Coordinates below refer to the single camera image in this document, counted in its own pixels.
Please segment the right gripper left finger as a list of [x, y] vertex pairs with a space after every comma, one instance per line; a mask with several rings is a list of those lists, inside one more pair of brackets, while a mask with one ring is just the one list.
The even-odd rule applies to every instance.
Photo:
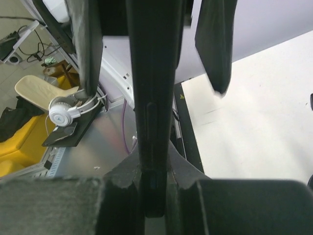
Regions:
[[139, 235], [138, 151], [103, 177], [18, 177], [0, 184], [3, 235]]

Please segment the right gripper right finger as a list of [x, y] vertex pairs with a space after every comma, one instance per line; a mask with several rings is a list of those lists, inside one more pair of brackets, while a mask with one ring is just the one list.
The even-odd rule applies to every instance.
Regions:
[[310, 235], [313, 193], [292, 180], [210, 179], [169, 144], [169, 235]]

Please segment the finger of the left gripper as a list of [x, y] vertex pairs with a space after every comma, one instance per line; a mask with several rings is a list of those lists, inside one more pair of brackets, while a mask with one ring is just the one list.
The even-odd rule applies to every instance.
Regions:
[[99, 82], [103, 41], [96, 0], [67, 0], [80, 84], [87, 95], [95, 95]]
[[214, 91], [225, 94], [232, 71], [236, 0], [203, 0], [195, 47]]

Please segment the black smartphone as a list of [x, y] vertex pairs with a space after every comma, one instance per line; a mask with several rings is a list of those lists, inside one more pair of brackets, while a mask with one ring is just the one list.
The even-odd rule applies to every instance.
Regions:
[[144, 212], [164, 215], [173, 90], [186, 2], [126, 1]]

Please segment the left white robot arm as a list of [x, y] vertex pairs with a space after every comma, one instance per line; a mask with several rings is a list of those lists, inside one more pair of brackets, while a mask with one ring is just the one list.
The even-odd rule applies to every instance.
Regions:
[[[171, 99], [179, 65], [183, 28], [190, 0], [67, 0], [67, 35], [42, 0], [33, 2], [54, 38], [76, 54], [80, 83], [94, 95], [100, 72], [118, 86], [130, 104], [165, 104]], [[195, 47], [214, 91], [224, 94], [232, 67], [235, 0], [204, 0], [195, 34]], [[133, 75], [103, 53], [103, 37], [130, 38]]]

